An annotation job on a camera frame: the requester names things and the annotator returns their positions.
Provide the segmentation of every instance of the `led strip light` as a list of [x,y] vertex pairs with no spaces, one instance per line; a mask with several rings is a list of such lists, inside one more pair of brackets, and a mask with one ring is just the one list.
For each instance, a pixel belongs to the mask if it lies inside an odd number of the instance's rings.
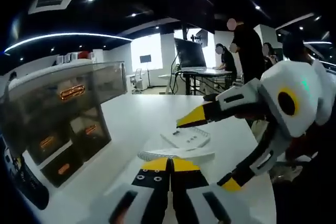
[[113,36],[113,35],[106,35],[106,34],[92,34],[92,33],[59,33],[59,34],[48,34],[48,35],[42,35],[42,36],[37,36],[34,38],[26,39],[23,41],[20,41],[14,45],[11,45],[10,47],[6,48],[4,52],[8,52],[9,50],[16,48],[20,45],[23,45],[25,43],[39,40],[39,39],[45,39],[45,38],[52,38],[52,37],[60,37],[60,36],[96,36],[96,37],[105,37],[105,38],[112,38],[112,39],[123,39],[123,40],[128,40],[128,41],[133,41],[133,39],[127,39],[124,37],[118,37],[118,36]]

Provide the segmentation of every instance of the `desk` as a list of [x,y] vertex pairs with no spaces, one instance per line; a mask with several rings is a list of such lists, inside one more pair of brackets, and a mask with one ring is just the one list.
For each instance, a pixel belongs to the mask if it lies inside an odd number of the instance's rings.
[[[27,201],[29,207],[42,223],[76,223],[87,218],[90,204],[99,204],[102,195],[107,195],[123,182],[133,181],[142,164],[136,157],[137,152],[160,148],[162,140],[156,136],[163,130],[174,130],[176,119],[202,102],[203,98],[199,96],[125,94],[103,103],[111,143],[59,188],[53,187],[24,153],[27,165],[50,192],[45,210],[40,211]],[[216,152],[212,163],[201,166],[210,183],[231,171],[257,145],[242,119],[231,117],[201,128],[211,134],[209,145]],[[276,223],[268,174],[253,178],[239,192],[239,197],[248,203],[251,214],[262,223]]]
[[207,71],[179,71],[179,75],[182,75],[185,78],[185,81],[177,77],[174,73],[172,74],[172,76],[170,74],[164,74],[158,77],[168,80],[167,87],[166,87],[166,94],[168,94],[171,91],[171,87],[173,88],[174,82],[176,79],[176,86],[178,88],[175,86],[176,89],[174,89],[174,94],[190,95],[191,94],[190,81],[193,80],[194,81],[193,90],[194,90],[194,95],[195,95],[197,78],[200,78],[202,83],[206,83],[204,84],[203,90],[208,90],[208,87],[210,87],[211,84],[213,85],[212,82],[208,81],[208,78],[222,77],[228,74],[231,74],[231,72],[226,71],[226,70],[209,69]]

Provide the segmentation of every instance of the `computer monitor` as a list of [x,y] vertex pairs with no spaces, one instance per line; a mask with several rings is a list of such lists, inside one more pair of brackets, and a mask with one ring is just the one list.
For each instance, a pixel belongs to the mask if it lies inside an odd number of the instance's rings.
[[140,56],[140,63],[147,63],[147,62],[152,62],[151,55]]
[[206,67],[201,44],[176,38],[175,44],[181,68]]

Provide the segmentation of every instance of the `chair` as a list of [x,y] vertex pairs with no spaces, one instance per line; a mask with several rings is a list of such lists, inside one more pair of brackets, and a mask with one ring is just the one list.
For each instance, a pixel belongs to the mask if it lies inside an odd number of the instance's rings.
[[141,68],[138,68],[135,71],[135,75],[130,78],[130,81],[134,87],[132,93],[133,94],[139,94],[144,89],[143,88],[143,82],[142,82],[142,76],[141,76]]

